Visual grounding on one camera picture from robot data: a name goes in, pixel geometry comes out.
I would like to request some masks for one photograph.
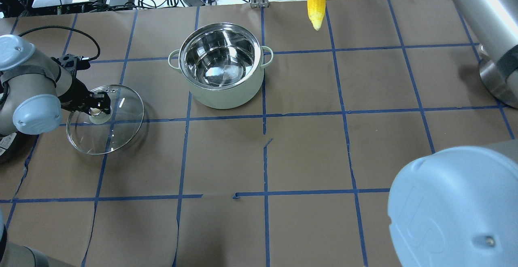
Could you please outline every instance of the corn cob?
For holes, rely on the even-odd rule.
[[[315,30],[319,30],[325,16],[325,0],[308,0],[308,16]]]

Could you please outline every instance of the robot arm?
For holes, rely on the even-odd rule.
[[[90,92],[76,79],[77,70],[89,68],[82,57],[50,58],[15,35],[0,36],[0,55],[0,135],[52,131],[61,124],[61,108],[94,117],[111,114],[108,95]]]

